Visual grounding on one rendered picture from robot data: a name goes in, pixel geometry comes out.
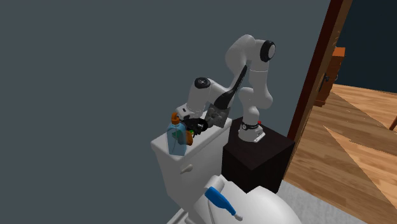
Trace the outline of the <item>brown wooden door frame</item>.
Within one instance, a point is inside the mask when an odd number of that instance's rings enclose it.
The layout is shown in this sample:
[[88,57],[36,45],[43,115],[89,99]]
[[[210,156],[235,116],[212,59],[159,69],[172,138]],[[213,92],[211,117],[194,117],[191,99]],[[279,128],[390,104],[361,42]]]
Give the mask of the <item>brown wooden door frame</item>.
[[289,128],[288,138],[298,142],[316,100],[322,74],[326,71],[353,0],[330,0],[303,88]]

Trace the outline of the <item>white toilet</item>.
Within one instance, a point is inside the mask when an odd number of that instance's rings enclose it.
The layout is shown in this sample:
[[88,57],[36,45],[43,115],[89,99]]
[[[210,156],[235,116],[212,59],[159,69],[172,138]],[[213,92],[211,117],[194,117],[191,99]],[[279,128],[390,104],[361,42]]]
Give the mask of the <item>white toilet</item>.
[[[168,224],[302,224],[277,193],[261,186],[246,193],[221,174],[223,147],[232,121],[194,137],[184,156],[169,154],[166,134],[152,140],[167,194],[181,208]],[[211,186],[231,203],[242,221],[205,197]]]

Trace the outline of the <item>grey patterned box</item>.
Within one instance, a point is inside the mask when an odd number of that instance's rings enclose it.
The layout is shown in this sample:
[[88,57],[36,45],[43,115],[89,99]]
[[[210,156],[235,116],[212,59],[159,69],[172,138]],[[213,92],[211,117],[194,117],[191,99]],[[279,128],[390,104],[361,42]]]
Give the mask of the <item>grey patterned box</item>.
[[230,109],[231,107],[219,109],[215,105],[210,104],[204,118],[204,120],[207,122],[207,126],[209,128],[212,126],[223,128],[226,124]]

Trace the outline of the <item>blue white electric toothbrush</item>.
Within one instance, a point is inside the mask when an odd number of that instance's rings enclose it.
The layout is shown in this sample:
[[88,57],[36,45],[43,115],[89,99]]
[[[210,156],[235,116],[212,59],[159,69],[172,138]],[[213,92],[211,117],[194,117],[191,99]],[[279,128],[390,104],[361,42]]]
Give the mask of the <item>blue white electric toothbrush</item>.
[[209,187],[204,195],[216,207],[226,209],[236,220],[243,220],[243,217],[237,214],[231,203],[215,187]]

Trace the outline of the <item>blue soap bottle orange pump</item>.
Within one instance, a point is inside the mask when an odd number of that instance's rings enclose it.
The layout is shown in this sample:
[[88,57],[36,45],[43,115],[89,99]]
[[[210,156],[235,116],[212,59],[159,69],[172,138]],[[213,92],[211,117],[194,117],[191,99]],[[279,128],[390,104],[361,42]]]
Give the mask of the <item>blue soap bottle orange pump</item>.
[[175,112],[167,127],[167,144],[170,155],[184,156],[186,153],[186,127]]

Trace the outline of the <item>dark robot stand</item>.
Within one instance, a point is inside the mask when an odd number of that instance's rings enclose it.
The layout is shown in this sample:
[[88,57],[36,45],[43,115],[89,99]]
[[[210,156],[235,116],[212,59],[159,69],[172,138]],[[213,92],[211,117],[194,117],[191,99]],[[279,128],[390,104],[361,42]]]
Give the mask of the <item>dark robot stand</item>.
[[246,193],[258,186],[277,193],[295,142],[266,126],[262,127],[265,136],[257,143],[243,141],[238,137],[241,123],[242,118],[232,121],[221,174]]

